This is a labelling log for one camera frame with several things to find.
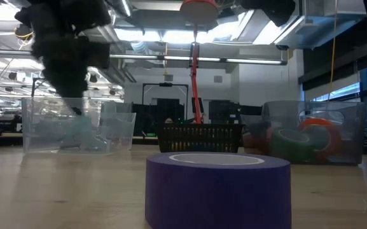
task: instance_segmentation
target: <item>window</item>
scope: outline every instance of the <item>window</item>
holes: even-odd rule
[[[346,101],[344,102],[360,102],[360,98],[355,98],[355,99],[347,99]]]
[[[349,85],[347,87],[343,87],[339,90],[335,90],[334,92],[330,93],[330,99],[335,99],[339,97],[343,97],[346,95],[351,95],[354,93],[360,92],[360,83],[355,83],[352,85]],[[312,101],[326,101],[329,97],[329,94],[319,96],[318,98],[312,99]]]

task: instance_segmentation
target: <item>red cable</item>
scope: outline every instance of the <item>red cable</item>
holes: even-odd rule
[[[197,24],[195,25],[195,30],[193,31],[193,35],[195,36],[195,43],[193,45],[193,62],[191,68],[191,88],[193,90],[193,97],[195,98],[195,121],[197,124],[200,124],[200,104],[198,101],[198,94],[197,94]]]

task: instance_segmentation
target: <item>wire basket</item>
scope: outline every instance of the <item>wire basket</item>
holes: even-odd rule
[[[241,124],[163,124],[158,129],[162,153],[179,151],[236,153]]]

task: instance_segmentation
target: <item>table surface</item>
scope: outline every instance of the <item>table surface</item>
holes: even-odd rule
[[[149,228],[145,159],[158,146],[107,156],[21,152],[0,148],[0,228]],[[359,167],[291,170],[293,229],[367,228],[367,156]]]

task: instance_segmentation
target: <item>metal beam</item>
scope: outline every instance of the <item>metal beam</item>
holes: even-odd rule
[[[7,55],[15,56],[19,59],[28,59],[31,53],[28,51],[16,50],[0,50],[0,57]],[[114,59],[132,59],[132,60],[168,60],[168,61],[189,61],[189,57],[165,56],[165,55],[127,55],[127,54],[111,54],[110,58]],[[234,59],[234,58],[219,58],[219,57],[199,57],[199,62],[214,62],[214,63],[232,63],[232,64],[266,64],[266,65],[286,65],[285,60],[267,60],[267,59]]]

